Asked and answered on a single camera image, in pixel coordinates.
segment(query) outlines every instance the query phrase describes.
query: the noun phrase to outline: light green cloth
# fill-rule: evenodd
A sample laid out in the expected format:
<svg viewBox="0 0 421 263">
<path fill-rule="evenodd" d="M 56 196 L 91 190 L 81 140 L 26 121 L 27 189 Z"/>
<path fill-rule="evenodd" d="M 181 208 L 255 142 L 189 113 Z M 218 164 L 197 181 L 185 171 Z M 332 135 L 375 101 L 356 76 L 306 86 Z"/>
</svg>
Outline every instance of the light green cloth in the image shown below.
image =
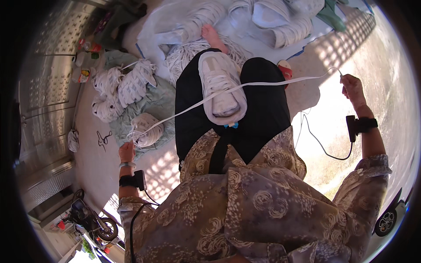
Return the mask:
<svg viewBox="0 0 421 263">
<path fill-rule="evenodd" d="M 110 122 L 109 127 L 114 135 L 118 146 L 122 146 L 128 140 L 127 134 L 131 131 L 131 120 L 141 113 L 149 113 L 158 120 L 163 120 L 174 115 L 176 89 L 166 80 L 155 76 L 157 81 L 156 88 L 148 84 L 146 96 L 135 103 L 130 104 L 124 109 L 123 114 L 117 120 Z M 174 119 L 168 120 L 164 124 L 164 133 L 156 143 L 151 146 L 138 148 L 135 147 L 135 160 L 138 160 L 143 154 L 159 149 L 176 134 Z"/>
<path fill-rule="evenodd" d="M 116 66 L 123 67 L 138 61 L 139 59 L 132 54 L 124 53 L 118 50 L 111 50 L 104 53 L 105 56 L 105 70 L 109 70 L 110 68 L 114 68 Z M 122 72 L 123 74 L 127 74 L 128 72 L 132 71 L 135 65 L 128 67 L 127 69 Z"/>
<path fill-rule="evenodd" d="M 346 30 L 346 26 L 342 19 L 335 14 L 335 4 L 335 0 L 325 0 L 325 7 L 323 7 L 316 16 L 329 26 L 333 27 L 336 31 L 344 32 Z"/>
</svg>

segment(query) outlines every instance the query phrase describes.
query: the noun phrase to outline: car wheel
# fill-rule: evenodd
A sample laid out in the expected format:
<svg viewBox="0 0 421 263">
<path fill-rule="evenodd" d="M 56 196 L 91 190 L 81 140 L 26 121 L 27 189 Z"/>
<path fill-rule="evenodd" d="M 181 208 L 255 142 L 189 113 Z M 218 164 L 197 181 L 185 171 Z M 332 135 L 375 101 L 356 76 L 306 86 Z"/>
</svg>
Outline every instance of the car wheel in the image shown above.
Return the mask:
<svg viewBox="0 0 421 263">
<path fill-rule="evenodd" d="M 374 231 L 378 236 L 385 236 L 392 231 L 397 219 L 396 210 L 388 210 L 384 212 L 381 217 L 377 220 L 374 226 Z"/>
</svg>

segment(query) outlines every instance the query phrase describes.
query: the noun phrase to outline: black cable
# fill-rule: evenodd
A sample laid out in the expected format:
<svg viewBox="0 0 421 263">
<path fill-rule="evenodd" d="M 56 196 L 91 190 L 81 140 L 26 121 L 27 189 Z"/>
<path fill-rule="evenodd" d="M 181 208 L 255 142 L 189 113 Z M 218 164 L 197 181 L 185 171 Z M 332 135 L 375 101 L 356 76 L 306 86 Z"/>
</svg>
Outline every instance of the black cable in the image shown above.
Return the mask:
<svg viewBox="0 0 421 263">
<path fill-rule="evenodd" d="M 96 135 L 98 136 L 98 146 L 99 147 L 103 147 L 104 151 L 107 152 L 107 150 L 105 149 L 104 144 L 108 144 L 108 137 L 110 137 L 112 135 L 112 132 L 109 131 L 108 135 L 105 136 L 104 138 L 102 138 L 101 134 L 99 133 L 99 131 L 96 131 Z"/>
<path fill-rule="evenodd" d="M 136 217 L 138 216 L 138 214 L 140 213 L 140 211 L 142 210 L 142 208 L 145 205 L 157 205 L 154 203 L 144 203 L 139 210 L 136 212 L 136 214 L 133 216 L 132 221 L 130 222 L 130 255 L 131 255 L 131 262 L 132 263 L 136 263 L 136 260 L 134 258 L 134 251 L 133 251 L 133 224 L 134 224 L 134 220 L 136 219 Z"/>
<path fill-rule="evenodd" d="M 157 205 L 160 205 L 160 204 L 158 204 L 157 203 L 157 201 L 155 201 L 154 199 L 152 199 L 152 197 L 150 197 L 149 195 L 148 195 L 148 192 L 146 192 L 146 190 L 144 190 L 145 191 L 145 193 L 146 193 L 146 195 L 149 197 L 149 199 L 151 199 L 155 204 L 157 204 Z"/>
<path fill-rule="evenodd" d="M 347 156 L 347 157 L 345 157 L 345 158 L 338 158 L 338 157 L 334 157 L 334 156 L 332 156 L 332 155 L 328 154 L 328 153 L 325 151 L 325 148 L 323 147 L 323 145 L 320 143 L 319 139 L 317 139 L 317 138 L 316 138 L 316 136 L 315 136 L 315 135 L 314 135 L 314 134 L 310 131 L 309 121 L 307 120 L 307 116 L 306 116 L 305 114 L 304 114 L 304 117 L 306 118 L 307 127 L 308 127 L 308 129 L 309 129 L 310 134 L 311 134 L 311 135 L 313 135 L 313 137 L 317 140 L 317 142 L 320 144 L 320 146 L 322 147 L 323 151 L 325 152 L 325 154 L 326 154 L 327 156 L 332 157 L 333 159 L 336 159 L 336 160 L 340 160 L 340 161 L 344 161 L 344 160 L 348 159 L 348 158 L 349 158 L 349 156 L 351 156 L 351 152 L 352 152 L 352 143 L 351 143 L 351 148 L 349 149 L 349 154 L 348 154 L 348 156 Z"/>
</svg>

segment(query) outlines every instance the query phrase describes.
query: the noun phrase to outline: motorcycle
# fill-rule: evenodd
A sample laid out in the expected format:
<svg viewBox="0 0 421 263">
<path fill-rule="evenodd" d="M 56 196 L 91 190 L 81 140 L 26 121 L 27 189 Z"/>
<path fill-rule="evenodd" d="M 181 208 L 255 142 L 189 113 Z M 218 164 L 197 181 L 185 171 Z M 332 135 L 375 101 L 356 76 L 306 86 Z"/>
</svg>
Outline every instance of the motorcycle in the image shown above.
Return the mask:
<svg viewBox="0 0 421 263">
<path fill-rule="evenodd" d="M 85 193 L 82 189 L 77 190 L 73 196 L 73 203 L 69 216 L 63 218 L 63 222 L 70 222 L 84 228 L 91 239 L 98 243 L 98 237 L 104 241 L 111 242 L 118 235 L 117 223 L 111 218 L 101 218 L 87 206 L 83 201 Z"/>
</svg>

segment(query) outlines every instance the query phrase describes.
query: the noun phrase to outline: plastic bottle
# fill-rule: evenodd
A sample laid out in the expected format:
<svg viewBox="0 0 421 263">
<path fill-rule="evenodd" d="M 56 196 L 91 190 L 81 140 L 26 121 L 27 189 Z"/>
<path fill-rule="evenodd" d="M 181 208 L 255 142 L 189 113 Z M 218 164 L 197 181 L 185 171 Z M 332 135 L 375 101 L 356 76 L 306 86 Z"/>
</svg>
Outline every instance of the plastic bottle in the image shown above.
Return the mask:
<svg viewBox="0 0 421 263">
<path fill-rule="evenodd" d="M 99 52 L 102 49 L 100 44 L 97 44 L 93 41 L 93 36 L 89 36 L 87 38 L 82 38 L 79 40 L 79 44 L 89 52 Z"/>
<path fill-rule="evenodd" d="M 88 82 L 91 77 L 95 76 L 95 73 L 96 70 L 94 68 L 77 67 L 73 69 L 72 80 L 76 83 L 85 83 Z"/>
</svg>

